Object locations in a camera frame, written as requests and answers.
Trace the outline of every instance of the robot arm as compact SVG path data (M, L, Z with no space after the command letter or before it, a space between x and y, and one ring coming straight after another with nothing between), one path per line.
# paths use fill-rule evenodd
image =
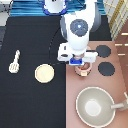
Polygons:
M96 26L100 26L101 23L100 15L98 19L96 18L96 14L100 14L97 10L96 2L97 0L86 0L87 6L85 10L62 16L60 20L61 33L68 42L60 44L58 51L59 61L69 61L70 65L95 62L98 55L97 52L86 51L90 32L95 31L98 28Z

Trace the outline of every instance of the black tablecloth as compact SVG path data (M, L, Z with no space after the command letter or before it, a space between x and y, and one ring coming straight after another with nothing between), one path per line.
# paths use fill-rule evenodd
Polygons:
M11 17L0 51L0 128L66 128L66 66L58 64L54 79L41 84L35 79L37 66L49 63L49 43L60 17ZM51 63L57 62L60 31L51 48ZM20 70L8 71L16 50Z

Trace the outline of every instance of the black cable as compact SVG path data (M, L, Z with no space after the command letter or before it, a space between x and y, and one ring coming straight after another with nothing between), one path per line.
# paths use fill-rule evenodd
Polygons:
M83 7L85 6L84 4L82 4L79 0L77 0Z
M53 43L53 40L54 40L54 38L55 38L55 36L56 36L56 34L58 33L58 31L60 30L60 27L56 30L56 32L54 33L54 35L53 35L53 37L52 37L52 40L51 40L51 42L50 42L50 45L49 45L49 64L51 64L51 65L56 65L56 64L65 64L66 62L60 62L60 63L55 63L55 64L52 64L52 63L50 63L50 61L51 61L51 59L50 59L50 55L51 55L51 46L52 46L52 43Z
M7 13L8 13L8 15L9 15L9 12L10 12L10 10L11 10L11 8L10 8L10 7L11 7L12 2L13 2L13 0L11 0L11 1L10 1L10 3L9 3L9 9L8 9L8 12L7 12Z

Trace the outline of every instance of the black mat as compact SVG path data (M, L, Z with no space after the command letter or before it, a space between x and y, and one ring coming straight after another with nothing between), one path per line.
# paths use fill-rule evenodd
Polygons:
M99 29L90 34L90 41L112 41L107 15L101 16Z
M106 45L97 46L96 51L98 52L98 56L103 57L103 58L111 55L111 49Z
M98 70L103 76L112 76L115 72L115 68L110 62L101 62Z
M52 23L48 17L21 19L7 21L0 51L0 128L66 128L66 66L53 66L55 77L48 84L34 78L36 67L49 63L49 43L59 18ZM62 42L61 34L55 37L52 63L58 62L56 53ZM11 74L8 67L17 49L20 70Z

